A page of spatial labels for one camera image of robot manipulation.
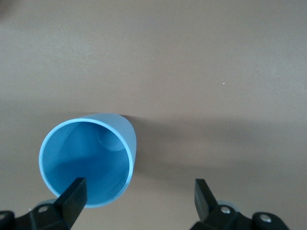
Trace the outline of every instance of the blue cup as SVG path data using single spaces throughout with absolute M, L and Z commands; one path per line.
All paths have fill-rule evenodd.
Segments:
M 39 169 L 56 196 L 77 177 L 85 177 L 85 207 L 100 207 L 127 189 L 135 154 L 136 135 L 126 118 L 94 114 L 65 121 L 52 129 L 39 152 Z

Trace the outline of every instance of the cup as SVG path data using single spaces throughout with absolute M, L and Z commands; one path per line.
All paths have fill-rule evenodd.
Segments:
M 39 169 L 57 197 L 77 177 L 85 177 L 85 207 L 100 207 L 127 189 L 135 154 L 136 135 L 126 118 L 93 114 L 65 121 L 48 133 L 39 152 Z

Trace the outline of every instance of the gray surface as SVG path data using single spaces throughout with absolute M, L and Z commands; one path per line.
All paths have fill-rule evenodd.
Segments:
M 307 2 L 0 0 L 0 208 L 53 198 L 40 144 L 69 118 L 127 115 L 126 193 L 74 229 L 189 229 L 194 179 L 304 229 Z

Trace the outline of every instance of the screw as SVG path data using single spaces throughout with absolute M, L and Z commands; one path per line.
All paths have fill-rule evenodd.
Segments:
M 42 206 L 39 208 L 38 212 L 46 212 L 48 210 L 48 206 Z
M 264 222 L 267 222 L 267 223 L 271 223 L 272 222 L 272 219 L 268 216 L 268 215 L 265 215 L 265 214 L 261 214 L 260 215 L 260 219 Z
M 5 216 L 6 216 L 6 213 L 0 214 L 0 220 L 3 220 L 5 218 Z
M 225 214 L 230 214 L 231 212 L 230 209 L 226 206 L 221 207 L 221 211 Z

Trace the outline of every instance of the plastic cup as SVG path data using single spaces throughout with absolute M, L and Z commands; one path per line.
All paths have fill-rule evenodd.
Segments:
M 93 114 L 65 121 L 49 132 L 39 152 L 39 169 L 57 197 L 77 177 L 85 177 L 85 207 L 100 207 L 127 189 L 135 154 L 135 132 L 126 118 Z

